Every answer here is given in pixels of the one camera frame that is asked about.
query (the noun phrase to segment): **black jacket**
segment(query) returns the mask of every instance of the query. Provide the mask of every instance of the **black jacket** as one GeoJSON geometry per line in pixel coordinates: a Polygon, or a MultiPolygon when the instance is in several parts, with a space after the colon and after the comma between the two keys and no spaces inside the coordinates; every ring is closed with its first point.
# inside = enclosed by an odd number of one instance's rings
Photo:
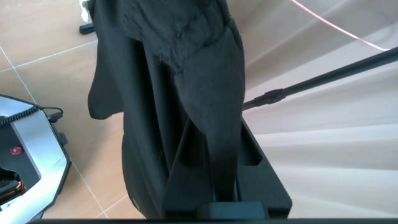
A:
{"type": "Polygon", "coordinates": [[[232,200],[244,53],[226,1],[95,0],[90,14],[98,58],[88,107],[95,119],[124,112],[123,172],[135,206],[162,218],[212,201],[201,167],[208,157],[217,197],[232,200]]]}

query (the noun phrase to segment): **black cloth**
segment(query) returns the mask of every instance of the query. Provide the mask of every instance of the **black cloth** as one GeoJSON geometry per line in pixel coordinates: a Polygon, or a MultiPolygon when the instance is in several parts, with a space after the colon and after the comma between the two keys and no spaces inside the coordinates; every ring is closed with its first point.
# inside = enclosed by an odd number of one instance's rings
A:
{"type": "Polygon", "coordinates": [[[147,218],[162,218],[187,118],[205,136],[218,196],[230,200],[244,53],[226,1],[92,0],[89,10],[98,54],[88,107],[94,119],[124,113],[123,174],[134,205],[147,218]]]}

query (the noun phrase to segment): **open case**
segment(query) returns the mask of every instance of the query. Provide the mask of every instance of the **open case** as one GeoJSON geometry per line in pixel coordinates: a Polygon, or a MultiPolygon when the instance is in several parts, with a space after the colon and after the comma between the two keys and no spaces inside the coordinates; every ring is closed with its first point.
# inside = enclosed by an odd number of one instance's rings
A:
{"type": "MultiPolygon", "coordinates": [[[[34,105],[0,95],[0,122],[34,105]]],[[[70,167],[58,133],[42,111],[0,128],[0,220],[27,223],[41,218],[59,194],[70,167]]]]}

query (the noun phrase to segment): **black pole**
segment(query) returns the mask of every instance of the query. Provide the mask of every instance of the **black pole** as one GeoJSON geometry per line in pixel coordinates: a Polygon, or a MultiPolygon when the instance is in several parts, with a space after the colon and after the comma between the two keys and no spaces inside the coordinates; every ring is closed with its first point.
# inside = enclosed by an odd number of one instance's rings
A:
{"type": "Polygon", "coordinates": [[[290,96],[301,91],[309,90],[311,88],[324,85],[342,78],[346,78],[370,69],[374,69],[388,63],[398,61],[398,47],[388,50],[377,55],[373,55],[358,62],[349,64],[347,66],[338,68],[323,75],[311,78],[304,82],[292,85],[284,89],[271,90],[262,96],[243,104],[243,110],[248,110],[253,107],[269,105],[283,100],[286,96],[290,96]]]}

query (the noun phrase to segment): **white curtain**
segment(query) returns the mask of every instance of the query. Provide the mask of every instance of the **white curtain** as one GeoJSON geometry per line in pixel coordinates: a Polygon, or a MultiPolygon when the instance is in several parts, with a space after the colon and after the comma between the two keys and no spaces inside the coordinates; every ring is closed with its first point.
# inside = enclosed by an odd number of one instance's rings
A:
{"type": "MultiPolygon", "coordinates": [[[[397,0],[299,0],[385,49],[397,0]]],[[[246,101],[381,53],[290,0],[228,0],[246,57],[246,101]]],[[[398,63],[314,88],[244,118],[293,200],[290,218],[398,217],[398,63]]]]}

